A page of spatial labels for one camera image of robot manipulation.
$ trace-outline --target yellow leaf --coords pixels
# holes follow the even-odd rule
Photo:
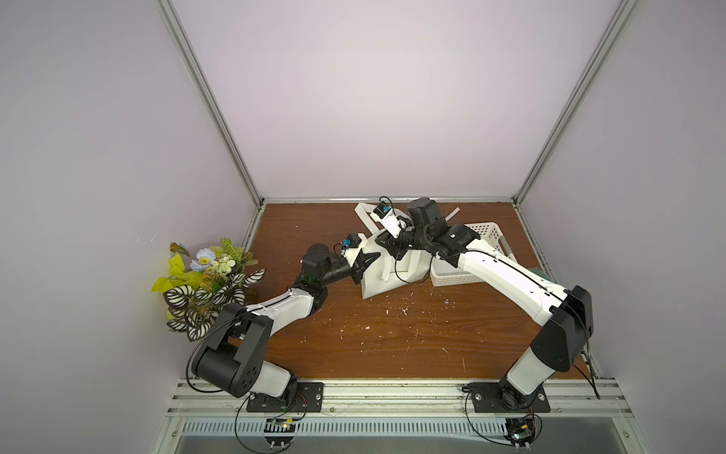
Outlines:
[[[184,261],[182,261],[182,257],[179,254],[174,254],[174,256],[169,259],[168,263],[169,272],[172,276],[178,276],[184,273]]]
[[[184,284],[191,285],[195,290],[199,288],[199,283],[202,281],[203,273],[199,271],[187,271],[183,274],[177,275],[179,279],[184,281]]]
[[[159,277],[156,282],[154,283],[154,286],[151,287],[151,291],[160,291],[161,293],[164,293],[165,291],[169,291],[174,286],[171,284],[171,281],[167,277]]]

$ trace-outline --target black mounting plate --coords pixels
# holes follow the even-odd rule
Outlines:
[[[473,402],[476,413],[529,413],[528,408],[525,410],[510,410],[504,407],[497,396],[499,384],[496,382],[475,382],[469,383],[466,387],[471,391],[469,400]],[[476,399],[477,394],[481,395],[481,399]],[[543,400],[539,399],[539,394],[544,397]],[[551,411],[544,389],[539,390],[538,397],[535,397],[532,402],[532,411],[535,413],[549,413]]]
[[[318,381],[298,382],[298,398],[293,401],[293,406],[288,410],[279,405],[273,404],[272,400],[265,399],[265,394],[257,394],[254,398],[250,396],[247,401],[247,413],[276,413],[288,411],[289,413],[303,413],[305,401],[308,402],[307,413],[320,413],[322,410],[323,383]]]

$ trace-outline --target white flower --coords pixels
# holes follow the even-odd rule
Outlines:
[[[229,256],[222,256],[220,259],[214,260],[212,262],[212,268],[219,274],[225,275],[228,272],[232,271],[232,267],[236,264],[237,262],[229,258]]]
[[[211,261],[214,260],[215,257],[214,251],[211,249],[201,249],[199,252],[197,252],[197,259],[192,260],[191,268],[193,271],[206,271],[210,265]]]

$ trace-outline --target black joint housing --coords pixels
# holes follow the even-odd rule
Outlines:
[[[567,372],[592,335],[592,298],[576,286],[529,345],[547,367]]]

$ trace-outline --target white plastic basket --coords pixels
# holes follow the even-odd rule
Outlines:
[[[496,222],[479,222],[465,225],[481,235],[481,239],[489,243],[492,248],[497,249],[515,262],[517,261]],[[443,287],[444,285],[471,284],[483,281],[461,268],[454,268],[444,260],[434,260],[431,265],[431,282],[433,282],[434,287]]]

